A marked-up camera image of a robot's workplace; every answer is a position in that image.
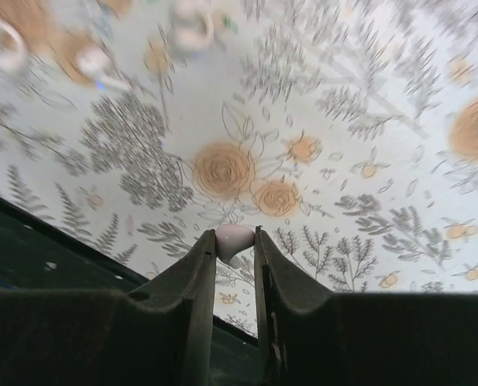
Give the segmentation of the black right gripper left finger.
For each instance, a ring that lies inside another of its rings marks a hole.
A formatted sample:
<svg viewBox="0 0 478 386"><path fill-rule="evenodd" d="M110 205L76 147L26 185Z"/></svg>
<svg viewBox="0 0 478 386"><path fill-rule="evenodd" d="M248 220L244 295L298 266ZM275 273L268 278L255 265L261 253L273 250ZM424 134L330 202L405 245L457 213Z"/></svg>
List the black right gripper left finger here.
<svg viewBox="0 0 478 386"><path fill-rule="evenodd" d="M0 385L205 385L215 233L124 294L0 289Z"/></svg>

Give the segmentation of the white stem earbud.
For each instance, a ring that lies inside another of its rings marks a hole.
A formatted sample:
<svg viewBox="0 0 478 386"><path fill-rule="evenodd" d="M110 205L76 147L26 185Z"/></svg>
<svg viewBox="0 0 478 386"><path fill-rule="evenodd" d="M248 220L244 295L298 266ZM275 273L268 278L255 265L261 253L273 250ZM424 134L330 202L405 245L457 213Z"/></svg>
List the white stem earbud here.
<svg viewBox="0 0 478 386"><path fill-rule="evenodd" d="M100 46L89 46L76 54L76 65L82 74L94 80L101 88L114 88L124 92L132 90L131 85L111 75L114 70L111 57Z"/></svg>
<svg viewBox="0 0 478 386"><path fill-rule="evenodd" d="M215 229L215 244L220 261L238 269L240 259L237 255L255 244L255 233L243 225L223 224Z"/></svg>

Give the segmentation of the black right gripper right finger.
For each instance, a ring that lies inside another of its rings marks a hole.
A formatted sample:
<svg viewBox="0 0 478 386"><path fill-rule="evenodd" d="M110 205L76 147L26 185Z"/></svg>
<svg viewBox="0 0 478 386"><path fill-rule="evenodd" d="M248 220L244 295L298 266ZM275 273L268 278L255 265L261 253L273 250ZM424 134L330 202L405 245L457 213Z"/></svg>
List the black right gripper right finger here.
<svg viewBox="0 0 478 386"><path fill-rule="evenodd" d="M255 232L266 385L478 385L478 294L335 293Z"/></svg>

